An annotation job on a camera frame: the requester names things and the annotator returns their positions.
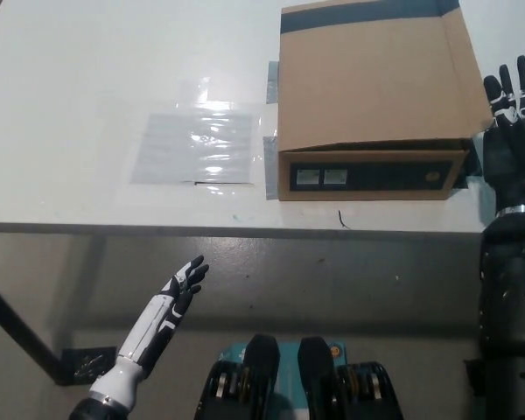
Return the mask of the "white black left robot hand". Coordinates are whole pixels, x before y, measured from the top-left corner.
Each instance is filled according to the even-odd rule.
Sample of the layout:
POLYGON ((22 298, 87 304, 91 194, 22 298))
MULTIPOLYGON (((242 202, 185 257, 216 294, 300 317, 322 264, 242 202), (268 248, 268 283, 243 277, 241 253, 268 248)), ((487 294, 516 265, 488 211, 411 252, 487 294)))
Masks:
POLYGON ((92 385, 90 395, 94 399, 133 410, 137 386, 150 376, 208 270, 204 257, 199 255, 151 298, 120 347, 114 367, 92 385))

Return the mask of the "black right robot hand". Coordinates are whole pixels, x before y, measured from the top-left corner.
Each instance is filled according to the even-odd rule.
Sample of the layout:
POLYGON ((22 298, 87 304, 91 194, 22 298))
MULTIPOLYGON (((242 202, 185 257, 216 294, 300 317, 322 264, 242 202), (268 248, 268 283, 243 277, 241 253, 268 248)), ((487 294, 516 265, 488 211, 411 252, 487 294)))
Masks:
POLYGON ((483 133, 484 180, 495 192, 496 215, 525 214, 525 56, 516 61, 519 94, 509 69, 484 79, 493 125, 483 133))

